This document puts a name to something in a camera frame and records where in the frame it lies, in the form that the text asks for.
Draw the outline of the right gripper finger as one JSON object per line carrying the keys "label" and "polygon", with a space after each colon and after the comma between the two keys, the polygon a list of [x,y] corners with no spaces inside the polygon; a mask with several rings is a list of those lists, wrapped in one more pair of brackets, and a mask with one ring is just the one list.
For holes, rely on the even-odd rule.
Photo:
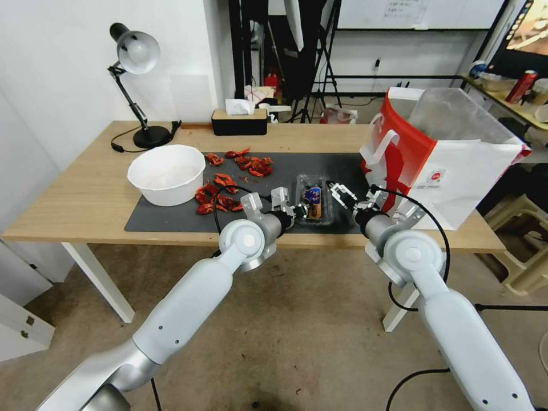
{"label": "right gripper finger", "polygon": [[344,184],[328,181],[329,192],[335,201],[343,208],[354,210],[356,208],[356,195]]}
{"label": "right gripper finger", "polygon": [[388,198],[388,193],[383,187],[372,184],[369,187],[369,198],[378,208],[383,208],[386,199]]}

